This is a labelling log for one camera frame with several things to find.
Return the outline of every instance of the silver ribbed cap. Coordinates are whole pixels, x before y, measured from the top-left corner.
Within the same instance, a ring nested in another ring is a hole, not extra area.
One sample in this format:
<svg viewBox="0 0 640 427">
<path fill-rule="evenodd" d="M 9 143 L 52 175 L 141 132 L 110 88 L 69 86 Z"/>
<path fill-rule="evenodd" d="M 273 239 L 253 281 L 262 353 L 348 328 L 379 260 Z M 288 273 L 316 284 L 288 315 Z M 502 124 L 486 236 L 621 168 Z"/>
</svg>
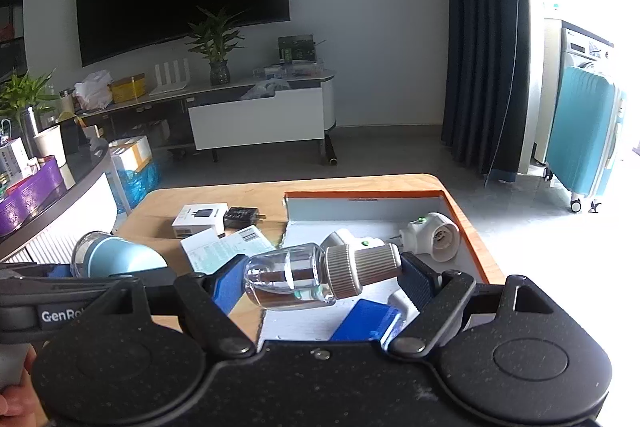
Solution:
<svg viewBox="0 0 640 427">
<path fill-rule="evenodd" d="M 396 245 L 354 250 L 351 245 L 326 249 L 326 269 L 336 299 L 354 297 L 362 287 L 398 275 L 400 254 Z"/>
</svg>

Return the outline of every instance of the dark blue curtain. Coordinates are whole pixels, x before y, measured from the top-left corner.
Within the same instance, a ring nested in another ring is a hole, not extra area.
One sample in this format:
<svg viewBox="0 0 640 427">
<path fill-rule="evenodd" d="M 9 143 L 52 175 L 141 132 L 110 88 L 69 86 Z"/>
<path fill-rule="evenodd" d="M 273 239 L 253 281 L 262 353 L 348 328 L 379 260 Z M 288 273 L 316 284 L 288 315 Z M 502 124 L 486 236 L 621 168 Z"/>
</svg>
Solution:
<svg viewBox="0 0 640 427">
<path fill-rule="evenodd" d="M 449 0 L 442 140 L 457 161 L 512 180 L 529 92 L 529 0 Z"/>
</svg>

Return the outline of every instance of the floor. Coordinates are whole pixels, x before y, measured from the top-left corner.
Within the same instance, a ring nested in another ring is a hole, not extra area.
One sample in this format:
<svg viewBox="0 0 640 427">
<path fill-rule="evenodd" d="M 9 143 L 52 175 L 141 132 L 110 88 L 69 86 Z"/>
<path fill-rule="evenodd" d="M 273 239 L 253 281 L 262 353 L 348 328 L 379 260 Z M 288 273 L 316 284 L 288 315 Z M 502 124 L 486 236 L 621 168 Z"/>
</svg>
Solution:
<svg viewBox="0 0 640 427">
<path fill-rule="evenodd" d="M 629 425 L 640 364 L 632 308 L 638 302 L 640 156 L 618 161 L 599 214 L 569 213 L 569 193 L 542 177 L 484 182 L 452 161 L 437 137 L 336 137 L 337 166 L 318 163 L 312 142 L 247 146 L 180 161 L 160 158 L 160 188 L 304 178 L 428 172 L 443 181 L 502 271 L 527 275 L 569 312 L 609 354 L 614 381 L 599 417 Z"/>
</svg>

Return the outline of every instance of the suitcase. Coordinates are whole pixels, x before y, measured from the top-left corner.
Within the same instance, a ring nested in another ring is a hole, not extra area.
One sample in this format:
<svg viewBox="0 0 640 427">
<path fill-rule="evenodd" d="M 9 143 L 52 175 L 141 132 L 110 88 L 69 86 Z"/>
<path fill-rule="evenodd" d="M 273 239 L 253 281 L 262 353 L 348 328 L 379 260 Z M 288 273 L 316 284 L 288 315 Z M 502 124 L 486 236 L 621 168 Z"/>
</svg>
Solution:
<svg viewBox="0 0 640 427">
<path fill-rule="evenodd" d="M 582 200 L 598 211 L 622 134 L 626 94 L 610 78 L 566 68 L 551 129 L 545 177 L 554 175 L 571 191 L 571 211 Z"/>
</svg>

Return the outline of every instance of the small wooden table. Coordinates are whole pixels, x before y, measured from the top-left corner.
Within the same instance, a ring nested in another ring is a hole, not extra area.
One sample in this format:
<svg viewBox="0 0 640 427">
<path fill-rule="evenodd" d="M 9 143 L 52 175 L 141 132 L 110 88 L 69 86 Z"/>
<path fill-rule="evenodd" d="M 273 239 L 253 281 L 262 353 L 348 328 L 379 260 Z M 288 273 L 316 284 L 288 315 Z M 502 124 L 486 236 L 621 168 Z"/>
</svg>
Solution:
<svg viewBox="0 0 640 427">
<path fill-rule="evenodd" d="M 504 275 L 484 246 L 478 232 L 460 210 L 439 179 L 429 174 L 398 174 L 392 176 L 367 176 L 362 178 L 332 178 L 323 180 L 299 180 L 212 187 L 166 188 L 150 193 L 118 230 L 118 235 L 129 241 L 147 245 L 160 253 L 178 275 L 191 271 L 180 241 L 175 239 L 172 222 L 185 204 L 228 203 L 229 206 L 256 206 L 266 216 L 258 224 L 262 233 L 277 245 L 282 238 L 287 212 L 284 193 L 293 190 L 441 190 L 449 200 L 458 222 L 484 270 L 488 282 L 504 283 Z M 262 311 L 247 297 L 242 297 L 232 313 L 232 320 L 249 338 L 257 340 Z M 157 317 L 157 322 L 177 328 L 173 317 Z"/>
</svg>

